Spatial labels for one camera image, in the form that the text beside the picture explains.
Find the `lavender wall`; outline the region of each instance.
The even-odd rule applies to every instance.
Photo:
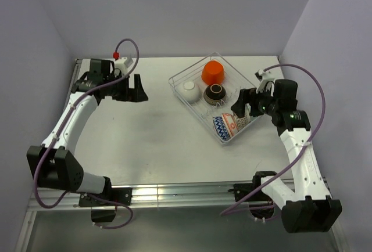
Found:
[[[327,112],[314,140],[331,190],[341,199],[341,221],[355,251],[372,247],[372,0],[309,0],[282,62],[305,66],[324,86]],[[301,107],[315,124],[319,93],[296,70]]]
[[[31,193],[26,151],[61,114],[73,61],[37,0],[0,11],[0,251],[12,251]]]
[[[76,57],[279,55],[308,0],[40,0]]]

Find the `wire rack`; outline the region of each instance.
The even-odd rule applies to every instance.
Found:
[[[192,81],[202,92],[206,89],[207,85],[202,80],[202,71],[205,64],[211,60],[217,60],[224,66],[225,79],[222,86],[226,89],[226,99],[221,101],[221,104],[215,106],[208,104],[202,94],[199,100],[195,103],[188,103],[177,91],[178,85]],[[220,116],[223,113],[230,113],[232,111],[230,107],[238,100],[239,92],[242,88],[253,88],[255,87],[247,78],[245,78],[234,66],[225,60],[219,53],[212,53],[209,56],[204,57],[200,61],[196,62],[192,66],[187,67],[185,70],[177,73],[176,75],[169,78],[169,84],[174,94],[182,101],[184,105],[198,118],[199,121],[210,131],[210,133],[218,140],[219,143],[225,145],[232,139],[237,137],[240,133],[246,130],[256,118],[252,118],[251,122],[244,127],[239,133],[235,134],[229,140],[222,140],[216,131],[214,130],[212,118]]]

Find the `blue and white mug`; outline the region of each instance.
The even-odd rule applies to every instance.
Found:
[[[228,141],[230,139],[230,134],[228,133],[228,129],[222,117],[213,117],[213,125],[214,130],[222,140]]]

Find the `black bowl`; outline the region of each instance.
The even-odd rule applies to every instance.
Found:
[[[226,99],[226,90],[220,84],[209,85],[203,94],[204,100],[211,105],[221,104]]]

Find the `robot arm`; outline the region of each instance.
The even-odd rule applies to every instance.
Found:
[[[300,160],[292,167],[295,191],[280,178],[262,188],[281,209],[281,217],[287,232],[328,231],[342,211],[339,200],[333,200],[324,184],[314,154],[309,119],[304,111],[297,110],[297,83],[281,79],[274,82],[270,71],[256,73],[260,84],[257,88],[242,89],[238,101],[231,110],[243,117],[249,104],[253,117],[267,114],[277,127],[278,135],[293,162],[303,146],[307,146]],[[267,182],[275,172],[257,172],[253,181],[259,185]]]
[[[42,155],[56,139],[54,146],[51,146],[47,159],[41,166],[38,176],[39,187],[98,194],[103,199],[110,199],[110,179],[84,172],[82,166],[75,159],[74,152],[85,123],[103,98],[111,96],[114,100],[131,102],[148,100],[142,88],[140,75],[134,75],[134,88],[129,88],[128,77],[121,82],[99,89],[92,95],[84,97],[77,108],[72,111],[60,136],[56,138],[55,134],[61,127],[66,115],[69,114],[70,107],[74,106],[76,100],[82,97],[85,92],[119,79],[125,74],[126,68],[122,67],[121,64],[121,60],[114,63],[110,60],[91,59],[89,72],[84,73],[73,85],[69,104],[51,134],[42,142],[41,146],[30,146],[27,152],[27,160],[34,176]]]

